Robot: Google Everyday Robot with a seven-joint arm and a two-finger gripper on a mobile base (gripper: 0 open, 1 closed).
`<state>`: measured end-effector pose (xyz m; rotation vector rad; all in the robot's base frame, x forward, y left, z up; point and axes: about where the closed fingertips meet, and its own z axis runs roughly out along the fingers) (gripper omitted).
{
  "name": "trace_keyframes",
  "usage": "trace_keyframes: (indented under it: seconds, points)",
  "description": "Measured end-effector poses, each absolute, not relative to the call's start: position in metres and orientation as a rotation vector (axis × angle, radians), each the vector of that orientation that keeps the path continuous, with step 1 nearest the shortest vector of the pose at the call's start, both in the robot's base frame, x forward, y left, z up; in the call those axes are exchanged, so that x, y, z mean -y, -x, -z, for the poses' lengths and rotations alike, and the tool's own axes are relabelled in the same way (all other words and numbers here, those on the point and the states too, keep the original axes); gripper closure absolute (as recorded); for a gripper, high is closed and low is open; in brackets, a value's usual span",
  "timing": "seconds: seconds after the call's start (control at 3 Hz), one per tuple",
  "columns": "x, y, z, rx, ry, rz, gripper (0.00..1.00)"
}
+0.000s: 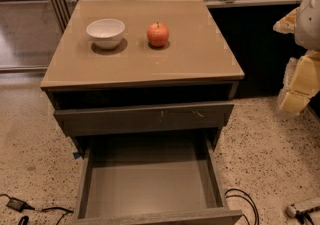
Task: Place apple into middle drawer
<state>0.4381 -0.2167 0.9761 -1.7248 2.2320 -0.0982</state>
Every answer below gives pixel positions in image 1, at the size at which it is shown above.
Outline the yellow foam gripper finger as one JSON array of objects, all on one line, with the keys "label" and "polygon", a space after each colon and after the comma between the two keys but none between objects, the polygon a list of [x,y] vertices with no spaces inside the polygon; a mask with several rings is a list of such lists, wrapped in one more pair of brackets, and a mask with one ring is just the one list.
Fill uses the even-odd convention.
[{"label": "yellow foam gripper finger", "polygon": [[293,34],[295,31],[297,12],[297,8],[290,11],[287,15],[282,17],[274,24],[273,30],[282,34]]},{"label": "yellow foam gripper finger", "polygon": [[283,88],[278,96],[281,111],[299,114],[320,91],[320,52],[308,50],[299,59],[290,58]]}]

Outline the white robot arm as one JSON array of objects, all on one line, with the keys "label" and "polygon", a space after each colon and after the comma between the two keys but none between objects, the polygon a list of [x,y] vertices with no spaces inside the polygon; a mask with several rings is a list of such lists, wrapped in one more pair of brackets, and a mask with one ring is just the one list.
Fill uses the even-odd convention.
[{"label": "white robot arm", "polygon": [[303,0],[273,30],[292,33],[295,43],[306,49],[299,59],[289,59],[278,95],[278,109],[298,115],[320,91],[320,0]]}]

